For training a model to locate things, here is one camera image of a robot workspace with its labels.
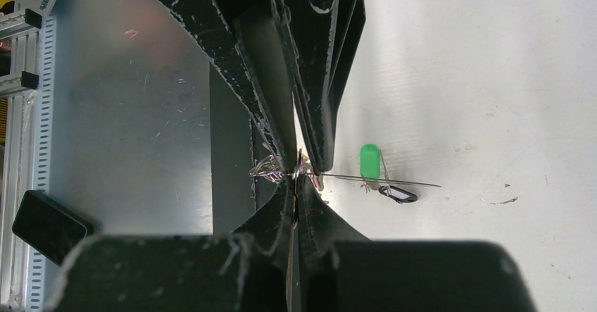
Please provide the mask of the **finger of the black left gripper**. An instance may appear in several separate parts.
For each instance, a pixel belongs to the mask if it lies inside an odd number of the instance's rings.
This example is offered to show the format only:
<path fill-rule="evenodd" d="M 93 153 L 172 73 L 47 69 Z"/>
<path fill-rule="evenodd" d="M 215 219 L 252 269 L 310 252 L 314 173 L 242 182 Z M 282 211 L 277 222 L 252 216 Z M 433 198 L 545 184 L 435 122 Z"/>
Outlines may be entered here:
<path fill-rule="evenodd" d="M 364 0 L 272 0 L 315 173 L 332 169 L 339 106 L 365 26 Z"/>
<path fill-rule="evenodd" d="M 286 173 L 296 164 L 290 83 L 271 0 L 158 0 L 209 57 Z"/>

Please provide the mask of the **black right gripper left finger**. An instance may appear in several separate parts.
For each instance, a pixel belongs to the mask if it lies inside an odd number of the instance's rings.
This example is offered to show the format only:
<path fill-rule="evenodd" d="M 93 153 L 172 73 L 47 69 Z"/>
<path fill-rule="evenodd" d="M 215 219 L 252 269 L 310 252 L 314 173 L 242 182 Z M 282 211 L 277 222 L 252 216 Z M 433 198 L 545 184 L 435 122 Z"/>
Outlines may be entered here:
<path fill-rule="evenodd" d="M 247 273 L 251 265 L 261 262 L 284 273 L 292 269 L 294 195 L 294 180 L 283 177 L 270 199 L 232 231 L 241 247 L 241 272 Z"/>

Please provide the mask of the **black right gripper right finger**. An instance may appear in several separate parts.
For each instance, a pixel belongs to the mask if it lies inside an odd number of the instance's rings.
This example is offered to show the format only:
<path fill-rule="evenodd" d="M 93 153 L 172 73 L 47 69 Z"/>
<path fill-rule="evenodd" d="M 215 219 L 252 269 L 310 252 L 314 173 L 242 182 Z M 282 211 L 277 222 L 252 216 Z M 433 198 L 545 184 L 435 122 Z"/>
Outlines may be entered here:
<path fill-rule="evenodd" d="M 308 273 L 322 271 L 323 258 L 336 241 L 368 241 L 322 200 L 305 175 L 296 179 L 296 222 L 301 264 Z"/>

